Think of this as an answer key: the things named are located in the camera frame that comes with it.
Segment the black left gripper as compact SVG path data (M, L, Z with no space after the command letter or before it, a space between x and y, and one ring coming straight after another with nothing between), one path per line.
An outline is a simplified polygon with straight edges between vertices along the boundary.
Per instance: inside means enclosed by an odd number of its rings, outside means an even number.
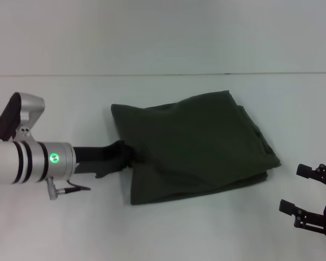
M96 178L133 167L135 150L119 140L105 147L74 147L77 167L75 174L95 173Z

